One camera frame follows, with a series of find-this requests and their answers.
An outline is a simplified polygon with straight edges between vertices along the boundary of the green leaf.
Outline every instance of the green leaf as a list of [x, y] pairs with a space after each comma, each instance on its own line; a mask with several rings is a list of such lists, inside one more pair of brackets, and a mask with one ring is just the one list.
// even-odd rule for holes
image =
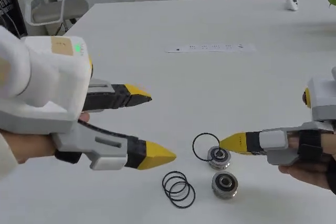
[[328, 0], [330, 5], [336, 5], [336, 0]]

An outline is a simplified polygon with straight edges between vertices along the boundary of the white sleeve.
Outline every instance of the white sleeve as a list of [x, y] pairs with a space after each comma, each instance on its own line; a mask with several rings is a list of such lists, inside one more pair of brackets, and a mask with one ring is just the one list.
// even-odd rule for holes
[[18, 162], [12, 150], [0, 133], [0, 180], [11, 173], [17, 165]]

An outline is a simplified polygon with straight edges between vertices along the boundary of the black gripper segment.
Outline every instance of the black gripper segment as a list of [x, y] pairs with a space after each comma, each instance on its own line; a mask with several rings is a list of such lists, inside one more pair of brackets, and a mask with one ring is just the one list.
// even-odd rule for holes
[[137, 169], [146, 158], [146, 141], [134, 136], [129, 137], [127, 141], [127, 154], [128, 159], [125, 167]]
[[81, 152], [60, 152], [59, 150], [55, 152], [55, 158], [71, 164], [78, 163], [81, 156]]
[[130, 96], [130, 99], [128, 100], [128, 102], [126, 103], [125, 106], [126, 107], [137, 106], [139, 104], [149, 102], [151, 100], [152, 100], [151, 97], [145, 97], [145, 96], [140, 95], [140, 94], [133, 94], [133, 95]]
[[302, 130], [299, 132], [299, 158], [303, 161], [316, 162], [321, 159], [321, 132], [319, 130]]
[[120, 133], [116, 133], [116, 132], [112, 132], [112, 131], [108, 131], [108, 130], [104, 130], [102, 128], [99, 128], [97, 126], [94, 126], [92, 124], [89, 124], [87, 122], [84, 122], [82, 120], [78, 120], [78, 123], [83, 125], [84, 127], [86, 128], [89, 128], [93, 131], [97, 131], [97, 132], [100, 132], [102, 134], [106, 134], [106, 135], [109, 135], [109, 136], [115, 136], [115, 137], [121, 137], [121, 138], [126, 138], [127, 140], [129, 138], [132, 138], [132, 136], [128, 136], [128, 135], [125, 135], [125, 134], [120, 134]]
[[330, 190], [336, 195], [336, 160], [333, 157], [329, 161], [326, 177]]
[[125, 107], [131, 98], [130, 92], [125, 85], [112, 84], [114, 93], [92, 92], [87, 93], [83, 111], [108, 110]]
[[245, 133], [247, 151], [251, 152], [253, 155], [260, 155], [259, 153], [265, 152], [264, 149], [260, 147], [259, 133], [260, 131]]

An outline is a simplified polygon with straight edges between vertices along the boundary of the label sticker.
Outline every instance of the label sticker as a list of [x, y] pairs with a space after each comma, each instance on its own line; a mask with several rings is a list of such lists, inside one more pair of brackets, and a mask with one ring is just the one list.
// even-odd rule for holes
[[11, 64], [2, 58], [0, 58], [0, 86], [6, 84], [7, 77], [11, 71]]
[[206, 44], [189, 45], [171, 48], [166, 50], [169, 53], [178, 52], [254, 52], [256, 48], [253, 44]]
[[51, 51], [59, 55], [74, 55], [72, 43], [69, 38], [51, 37]]

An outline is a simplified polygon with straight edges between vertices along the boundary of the ball bearing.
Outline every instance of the ball bearing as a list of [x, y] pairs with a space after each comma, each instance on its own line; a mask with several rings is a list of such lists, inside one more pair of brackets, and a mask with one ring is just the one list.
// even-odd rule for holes
[[231, 153], [225, 149], [213, 146], [208, 151], [208, 163], [216, 170], [225, 170], [230, 165]]
[[218, 172], [212, 178], [212, 190], [221, 199], [232, 199], [238, 191], [238, 180], [229, 172]]

